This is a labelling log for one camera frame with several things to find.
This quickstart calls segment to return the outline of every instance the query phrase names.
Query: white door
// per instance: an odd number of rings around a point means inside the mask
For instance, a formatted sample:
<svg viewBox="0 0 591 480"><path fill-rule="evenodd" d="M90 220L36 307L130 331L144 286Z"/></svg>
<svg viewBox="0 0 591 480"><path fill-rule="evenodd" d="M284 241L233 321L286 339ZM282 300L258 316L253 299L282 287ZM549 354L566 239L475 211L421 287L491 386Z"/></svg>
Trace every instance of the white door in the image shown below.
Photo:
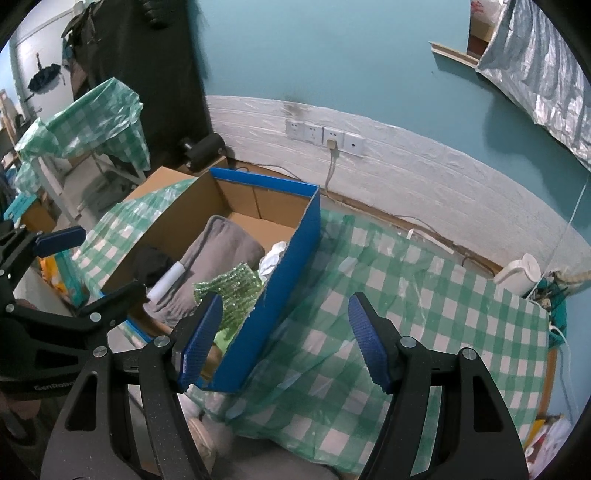
<svg viewBox="0 0 591 480"><path fill-rule="evenodd" d="M22 88L26 96L32 94L27 85L33 75L39 71L37 53L42 67L48 67L52 63L61 65L63 55L61 34L71 19L72 13L65 12L63 16L58 16L55 20L44 24L42 28L22 40L17 40L18 75L21 78ZM36 93L26 103L29 111L34 110L39 118L48 120L71 105L72 102L70 73L62 67L60 75L43 89L42 93Z"/></svg>

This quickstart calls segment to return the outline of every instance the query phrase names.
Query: folded gray fabric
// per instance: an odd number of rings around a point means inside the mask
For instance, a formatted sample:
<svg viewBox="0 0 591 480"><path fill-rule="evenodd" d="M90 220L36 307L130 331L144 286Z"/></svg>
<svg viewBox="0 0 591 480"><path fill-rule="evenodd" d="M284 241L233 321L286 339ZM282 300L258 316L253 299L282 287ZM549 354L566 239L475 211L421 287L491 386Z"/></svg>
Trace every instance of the folded gray fabric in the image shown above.
<svg viewBox="0 0 591 480"><path fill-rule="evenodd" d="M197 309L194 284L210 281L240 263L256 270L264 255L263 247L240 226L214 215L180 260L186 272L158 302L145 303L144 310L153 319L174 327Z"/></svg>

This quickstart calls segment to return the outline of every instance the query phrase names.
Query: blue cardboard box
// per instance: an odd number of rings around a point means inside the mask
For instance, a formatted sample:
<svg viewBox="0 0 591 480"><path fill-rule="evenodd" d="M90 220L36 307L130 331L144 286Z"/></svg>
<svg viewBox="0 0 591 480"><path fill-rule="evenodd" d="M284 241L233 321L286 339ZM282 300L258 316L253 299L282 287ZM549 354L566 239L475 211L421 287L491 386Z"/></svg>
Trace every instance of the blue cardboard box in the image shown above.
<svg viewBox="0 0 591 480"><path fill-rule="evenodd" d="M180 260L212 215L223 215L240 225L264 247L265 252L277 242L288 244L213 378L209 382L200 378L197 382L203 390L235 393L255 366L320 239L320 192L316 185L212 168L183 192L144 233L113 273L105 291L132 279L131 264L138 247L151 245L174 260Z"/></svg>

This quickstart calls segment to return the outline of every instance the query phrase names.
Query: white kettle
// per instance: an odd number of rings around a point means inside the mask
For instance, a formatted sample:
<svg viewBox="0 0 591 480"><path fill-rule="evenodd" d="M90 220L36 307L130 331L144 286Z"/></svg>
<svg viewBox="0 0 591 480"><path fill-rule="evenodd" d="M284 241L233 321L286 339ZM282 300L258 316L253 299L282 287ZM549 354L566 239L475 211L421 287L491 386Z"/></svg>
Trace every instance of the white kettle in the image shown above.
<svg viewBox="0 0 591 480"><path fill-rule="evenodd" d="M540 281L541 275L540 266L533 255L525 254L520 260L513 260L497 273L493 281L522 297Z"/></svg>

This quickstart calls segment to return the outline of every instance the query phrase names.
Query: green checkered tablecloth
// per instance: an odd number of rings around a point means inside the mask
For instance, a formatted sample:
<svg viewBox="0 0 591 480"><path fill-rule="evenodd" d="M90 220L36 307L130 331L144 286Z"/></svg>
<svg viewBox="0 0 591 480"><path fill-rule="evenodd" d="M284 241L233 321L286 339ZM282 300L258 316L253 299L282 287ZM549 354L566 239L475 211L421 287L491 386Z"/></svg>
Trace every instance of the green checkered tablecloth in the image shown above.
<svg viewBox="0 0 591 480"><path fill-rule="evenodd" d="M16 187L37 193L41 184L31 160L44 155L71 158L94 151L148 170L150 154L139 121L142 108L138 94L112 78L47 122L38 118L15 147L22 160Z"/></svg>
<svg viewBox="0 0 591 480"><path fill-rule="evenodd" d="M125 202L101 220L77 256L94 290L187 182ZM317 252L243 390L193 387L189 397L238 435L269 438L314 462L360 473L391 399L371 381L349 326L347 300L356 291L400 334L428 348L475 348L526 438L543 389L545 311L394 231L326 210ZM144 344L129 327L124 333ZM432 389L415 472L430 459L439 394Z"/></svg>

